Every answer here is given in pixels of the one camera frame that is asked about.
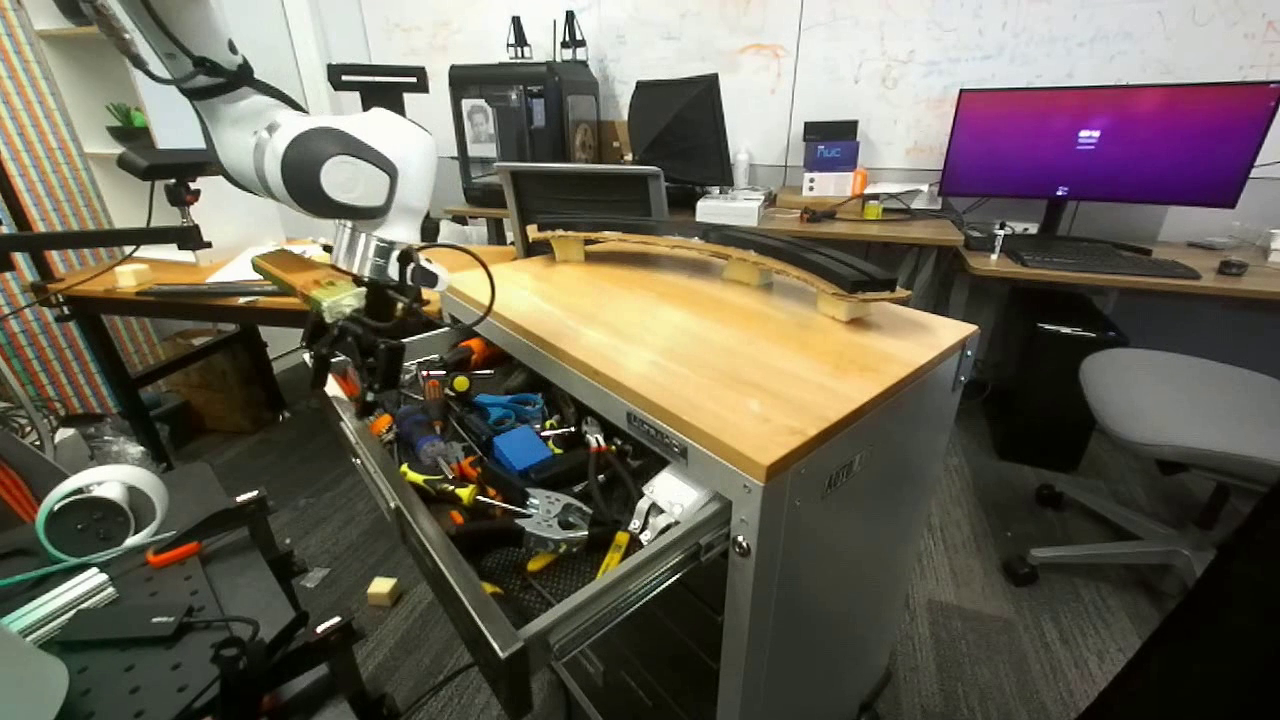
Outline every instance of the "3d printer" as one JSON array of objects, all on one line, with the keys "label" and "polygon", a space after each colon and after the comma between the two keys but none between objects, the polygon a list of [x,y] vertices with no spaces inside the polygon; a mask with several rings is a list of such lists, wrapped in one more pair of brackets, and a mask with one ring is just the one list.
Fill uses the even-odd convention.
[{"label": "3d printer", "polygon": [[449,68],[462,195],[502,208],[498,161],[595,163],[600,86],[582,61]]}]

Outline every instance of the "chair base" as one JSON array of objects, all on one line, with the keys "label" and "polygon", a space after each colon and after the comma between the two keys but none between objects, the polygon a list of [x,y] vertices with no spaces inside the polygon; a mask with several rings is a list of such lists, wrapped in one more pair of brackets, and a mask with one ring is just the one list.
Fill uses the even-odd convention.
[{"label": "chair base", "polygon": [[1069,479],[1053,486],[1041,486],[1036,489],[1036,498],[1044,506],[1060,506],[1060,502],[1046,502],[1047,498],[1060,498],[1059,493],[1071,497],[1139,539],[1032,548],[1025,556],[1014,556],[1002,564],[1005,577],[1016,587],[1027,587],[1039,579],[1039,565],[1065,564],[1169,565],[1178,570],[1187,584],[1192,584],[1213,559],[1213,548],[1203,537],[1179,533]]}]

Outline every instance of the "black computer tower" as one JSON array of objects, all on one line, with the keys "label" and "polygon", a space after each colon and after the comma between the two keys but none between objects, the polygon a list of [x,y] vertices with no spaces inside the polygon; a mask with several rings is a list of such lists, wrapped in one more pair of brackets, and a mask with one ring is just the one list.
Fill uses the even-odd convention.
[{"label": "black computer tower", "polygon": [[1010,290],[987,352],[1002,369],[983,401],[996,455],[1046,470],[1075,470],[1096,424],[1080,388],[1080,363],[1128,345],[1120,328],[1080,293]]},{"label": "black computer tower", "polygon": [[600,85],[582,61],[449,68],[462,195],[506,205],[494,164],[599,160]]}]

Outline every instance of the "tool cabinet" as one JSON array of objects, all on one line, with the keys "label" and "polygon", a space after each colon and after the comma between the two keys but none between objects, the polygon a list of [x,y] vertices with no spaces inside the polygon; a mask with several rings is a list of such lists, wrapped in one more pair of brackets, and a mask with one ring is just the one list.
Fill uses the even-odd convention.
[{"label": "tool cabinet", "polygon": [[[517,626],[332,392],[361,477],[513,717],[544,666],[590,717],[856,717],[882,688],[977,329],[891,304],[842,324],[712,260],[593,252],[493,266],[477,332],[712,502]],[[443,309],[472,320],[488,291],[460,273]],[[458,340],[421,336],[407,357]]]}]

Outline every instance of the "butcher block top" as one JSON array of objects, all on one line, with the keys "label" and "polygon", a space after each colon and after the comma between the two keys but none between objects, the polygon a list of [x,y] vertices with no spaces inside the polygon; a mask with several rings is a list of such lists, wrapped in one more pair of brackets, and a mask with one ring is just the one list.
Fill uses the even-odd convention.
[{"label": "butcher block top", "polygon": [[[568,368],[768,482],[955,354],[974,325],[890,302],[840,323],[813,291],[719,279],[721,261],[594,246],[493,266],[493,319]],[[483,309],[489,284],[448,295]]]}]

